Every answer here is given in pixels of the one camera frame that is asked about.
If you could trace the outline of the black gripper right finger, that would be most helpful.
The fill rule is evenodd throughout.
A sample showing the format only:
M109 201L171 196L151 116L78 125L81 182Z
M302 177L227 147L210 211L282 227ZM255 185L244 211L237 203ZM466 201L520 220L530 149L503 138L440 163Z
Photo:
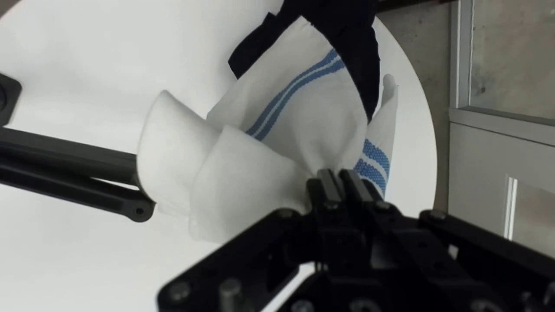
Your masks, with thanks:
M354 222L381 248L380 260L413 275L409 305L423 312L555 312L555 260L458 216L404 216L352 170L340 180Z

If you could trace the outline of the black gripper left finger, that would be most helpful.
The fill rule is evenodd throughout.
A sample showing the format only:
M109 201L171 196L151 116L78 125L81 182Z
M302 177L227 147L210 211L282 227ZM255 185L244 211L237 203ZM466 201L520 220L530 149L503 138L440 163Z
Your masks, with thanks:
M331 170L307 183L307 215L277 208L166 282L158 312L256 312L298 274L319 260L319 216L336 209L343 194Z

